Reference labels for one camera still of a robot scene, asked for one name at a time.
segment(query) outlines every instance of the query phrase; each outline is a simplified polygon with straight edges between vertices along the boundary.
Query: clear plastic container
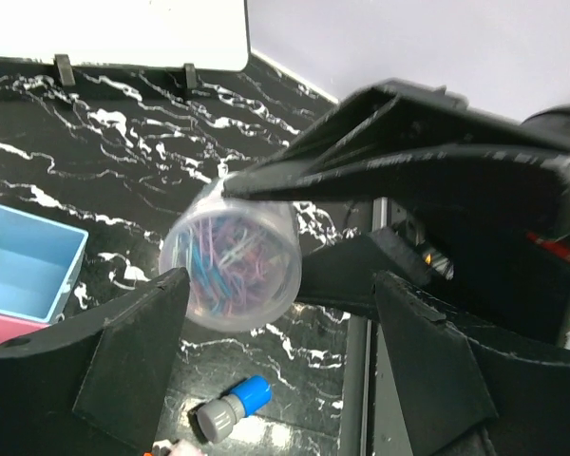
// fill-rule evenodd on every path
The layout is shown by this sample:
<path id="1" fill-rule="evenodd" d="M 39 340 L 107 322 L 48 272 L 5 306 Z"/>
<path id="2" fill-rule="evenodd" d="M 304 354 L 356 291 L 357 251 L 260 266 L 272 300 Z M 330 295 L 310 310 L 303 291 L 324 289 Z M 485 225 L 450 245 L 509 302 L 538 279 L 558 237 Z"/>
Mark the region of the clear plastic container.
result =
<path id="1" fill-rule="evenodd" d="M 302 254 L 291 204 L 224 199 L 223 182 L 203 188 L 175 222 L 159 270 L 186 267 L 186 316 L 235 333 L 272 323 L 290 308 L 300 287 Z"/>

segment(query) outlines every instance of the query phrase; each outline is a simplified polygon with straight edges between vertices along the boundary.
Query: black marble surface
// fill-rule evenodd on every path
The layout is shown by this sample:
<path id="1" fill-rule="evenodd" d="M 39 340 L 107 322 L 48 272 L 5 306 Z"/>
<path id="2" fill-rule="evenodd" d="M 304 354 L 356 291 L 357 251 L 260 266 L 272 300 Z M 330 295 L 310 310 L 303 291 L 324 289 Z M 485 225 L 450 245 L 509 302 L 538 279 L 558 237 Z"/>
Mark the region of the black marble surface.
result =
<path id="1" fill-rule="evenodd" d="M 201 73 L 190 101 L 161 71 L 77 71 L 68 93 L 49 74 L 0 63 L 0 203 L 89 232 L 65 317 L 155 276 L 163 237 L 206 182 L 286 146 L 330 108 L 256 58 L 242 74 Z M 305 252 L 371 228 L 366 207 L 296 209 Z M 240 334 L 186 322 L 157 440 L 200 445 L 190 411 L 259 373 L 273 401 L 203 451 L 337 454 L 348 322 L 302 304 Z"/>

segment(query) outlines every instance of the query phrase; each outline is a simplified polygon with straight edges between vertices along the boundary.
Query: pink tray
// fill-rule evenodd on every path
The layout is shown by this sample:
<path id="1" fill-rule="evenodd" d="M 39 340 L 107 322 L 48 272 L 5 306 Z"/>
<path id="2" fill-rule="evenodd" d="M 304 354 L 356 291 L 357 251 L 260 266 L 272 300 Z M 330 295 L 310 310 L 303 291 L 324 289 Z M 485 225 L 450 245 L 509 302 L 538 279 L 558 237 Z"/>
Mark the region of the pink tray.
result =
<path id="1" fill-rule="evenodd" d="M 0 344 L 12 339 L 13 337 L 42 330 L 47 326 L 48 324 L 46 323 L 38 323 L 35 321 L 27 321 L 0 315 Z"/>

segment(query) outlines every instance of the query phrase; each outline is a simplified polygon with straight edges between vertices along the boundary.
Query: light blue plastic tray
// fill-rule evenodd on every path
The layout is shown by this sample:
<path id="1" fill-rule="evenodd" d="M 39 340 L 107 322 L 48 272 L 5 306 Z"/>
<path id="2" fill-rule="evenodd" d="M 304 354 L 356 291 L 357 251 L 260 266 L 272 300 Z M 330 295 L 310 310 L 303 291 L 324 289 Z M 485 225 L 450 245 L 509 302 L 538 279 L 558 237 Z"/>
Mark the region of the light blue plastic tray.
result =
<path id="1" fill-rule="evenodd" d="M 0 205 L 0 314 L 53 323 L 83 262 L 88 232 Z"/>

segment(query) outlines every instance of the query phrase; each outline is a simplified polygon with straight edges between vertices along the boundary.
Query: gray cap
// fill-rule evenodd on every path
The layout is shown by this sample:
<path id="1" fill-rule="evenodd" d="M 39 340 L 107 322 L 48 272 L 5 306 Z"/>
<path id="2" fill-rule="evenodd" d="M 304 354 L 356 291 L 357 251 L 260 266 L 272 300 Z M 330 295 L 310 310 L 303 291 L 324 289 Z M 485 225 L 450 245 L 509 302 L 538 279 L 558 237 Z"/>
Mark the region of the gray cap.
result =
<path id="1" fill-rule="evenodd" d="M 244 416 L 245 408 L 234 394 L 211 401 L 197 411 L 200 430 L 213 444 L 228 437 L 234 425 Z"/>

